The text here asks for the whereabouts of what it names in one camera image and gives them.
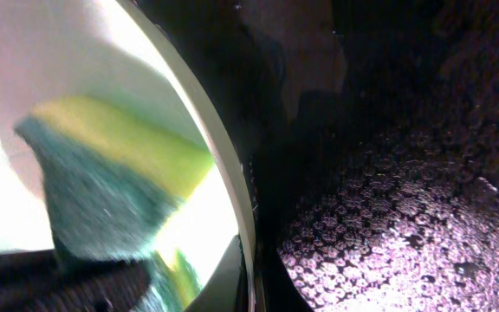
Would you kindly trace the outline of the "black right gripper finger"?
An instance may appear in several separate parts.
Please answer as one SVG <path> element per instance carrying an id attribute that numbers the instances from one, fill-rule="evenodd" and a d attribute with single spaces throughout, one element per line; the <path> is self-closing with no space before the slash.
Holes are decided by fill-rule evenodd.
<path id="1" fill-rule="evenodd" d="M 248 278 L 240 237 L 234 236 L 211 279 L 185 312 L 248 312 Z"/>

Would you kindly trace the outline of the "green plate front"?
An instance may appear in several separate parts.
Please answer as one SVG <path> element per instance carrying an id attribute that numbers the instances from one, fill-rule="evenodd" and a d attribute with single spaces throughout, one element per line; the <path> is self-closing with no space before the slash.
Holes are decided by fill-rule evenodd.
<path id="1" fill-rule="evenodd" d="M 254 310 L 254 219 L 218 103 L 172 32 L 128 1 L 0 1 L 0 234 L 10 242 L 0 253 L 52 250 L 73 272 L 57 259 L 41 167 L 15 130 L 35 107 L 69 97 L 125 109 L 209 151 L 214 166 L 158 240 L 185 254 L 202 292 L 238 235 Z"/>

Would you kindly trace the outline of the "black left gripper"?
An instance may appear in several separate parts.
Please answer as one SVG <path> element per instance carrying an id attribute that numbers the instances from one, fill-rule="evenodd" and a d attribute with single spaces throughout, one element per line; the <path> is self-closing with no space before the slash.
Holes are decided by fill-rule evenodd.
<path id="1" fill-rule="evenodd" d="M 64 273 L 52 250 L 0 253 L 0 311 L 129 311 L 150 284 L 143 263 L 89 262 Z"/>

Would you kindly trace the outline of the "green yellow sponge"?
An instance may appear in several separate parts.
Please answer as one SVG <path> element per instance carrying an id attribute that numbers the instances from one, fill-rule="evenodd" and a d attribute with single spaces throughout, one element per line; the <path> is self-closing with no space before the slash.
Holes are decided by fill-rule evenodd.
<path id="1" fill-rule="evenodd" d="M 158 236 L 214 166 L 209 151 L 86 97 L 39 105 L 15 130 L 41 167 L 61 267 L 143 263 L 152 280 L 135 309 L 186 309 L 202 284 L 185 254 Z"/>

